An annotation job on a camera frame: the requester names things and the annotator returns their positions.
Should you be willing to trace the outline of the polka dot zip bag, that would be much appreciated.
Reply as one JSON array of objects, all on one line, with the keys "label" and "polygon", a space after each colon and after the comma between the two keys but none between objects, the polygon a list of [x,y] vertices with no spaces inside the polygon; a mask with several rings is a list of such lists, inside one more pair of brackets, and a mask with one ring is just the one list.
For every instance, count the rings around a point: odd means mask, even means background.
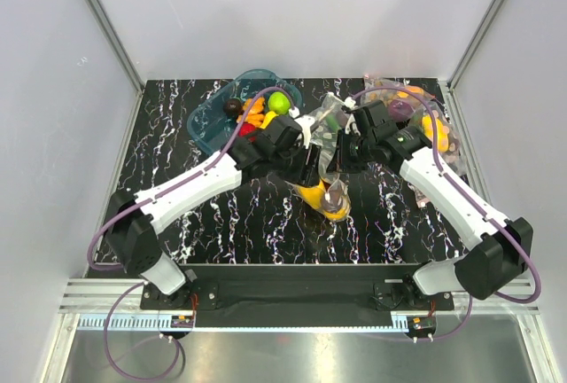
[{"label": "polka dot zip bag", "polygon": [[[330,161],[331,161],[331,158],[332,158],[334,152],[335,152],[335,150],[333,152],[327,152],[327,151],[324,151],[321,148],[321,155],[320,155],[319,166],[318,166],[319,176],[320,176],[320,179],[322,179],[325,182],[327,191],[341,191],[341,192],[344,193],[344,197],[345,197],[345,200],[346,200],[346,205],[345,205],[344,208],[348,207],[351,210],[351,200],[350,200],[348,192],[347,192],[346,183],[343,182],[340,179],[340,176],[339,176],[338,173],[329,173],[327,171],[327,167],[330,164]],[[290,184],[290,187],[293,189],[294,193],[296,195],[298,195],[295,192],[295,189],[294,189],[295,185],[296,184]]]}]

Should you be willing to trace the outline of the dark red fake plum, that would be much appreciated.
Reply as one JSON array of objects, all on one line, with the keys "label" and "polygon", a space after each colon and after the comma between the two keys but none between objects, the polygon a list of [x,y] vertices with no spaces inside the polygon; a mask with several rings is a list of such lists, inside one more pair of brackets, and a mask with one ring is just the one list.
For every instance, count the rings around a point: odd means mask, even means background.
[{"label": "dark red fake plum", "polygon": [[322,207],[329,213],[337,213],[346,205],[342,191],[327,191],[322,198]]}]

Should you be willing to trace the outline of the yellow fake bell pepper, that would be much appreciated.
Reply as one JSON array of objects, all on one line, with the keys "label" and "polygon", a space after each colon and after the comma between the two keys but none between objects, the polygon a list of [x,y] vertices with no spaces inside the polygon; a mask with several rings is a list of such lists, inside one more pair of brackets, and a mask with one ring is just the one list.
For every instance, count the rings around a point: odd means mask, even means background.
[{"label": "yellow fake bell pepper", "polygon": [[295,192],[300,196],[300,198],[308,204],[313,210],[323,213],[325,209],[322,205],[322,200],[327,193],[325,182],[319,179],[319,183],[316,186],[304,187],[300,185],[294,186]]}]

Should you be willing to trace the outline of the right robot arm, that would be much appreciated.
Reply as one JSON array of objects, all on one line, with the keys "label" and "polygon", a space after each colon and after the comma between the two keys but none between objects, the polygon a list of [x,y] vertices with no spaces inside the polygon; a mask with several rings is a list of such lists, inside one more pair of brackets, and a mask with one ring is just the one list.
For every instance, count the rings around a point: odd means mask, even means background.
[{"label": "right robot arm", "polygon": [[349,119],[338,131],[328,170],[362,171],[378,163],[413,185],[456,230],[466,254],[418,268],[402,287],[404,302],[421,309],[434,294],[464,291],[484,300],[523,274],[532,262],[533,227],[508,218],[479,197],[443,160],[420,129],[399,129],[385,105],[345,107]]}]

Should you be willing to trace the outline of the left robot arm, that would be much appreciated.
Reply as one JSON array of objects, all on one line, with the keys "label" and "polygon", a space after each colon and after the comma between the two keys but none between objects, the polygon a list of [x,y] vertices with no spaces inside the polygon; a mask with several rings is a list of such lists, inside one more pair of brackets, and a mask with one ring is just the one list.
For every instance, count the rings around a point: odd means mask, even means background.
[{"label": "left robot arm", "polygon": [[159,235],[192,209],[253,179],[274,174],[290,184],[318,185],[320,148],[311,142],[316,126],[312,116],[276,116],[264,129],[233,134],[220,151],[161,185],[134,195],[115,192],[102,234],[125,273],[154,285],[171,308],[184,307],[189,279]]}]

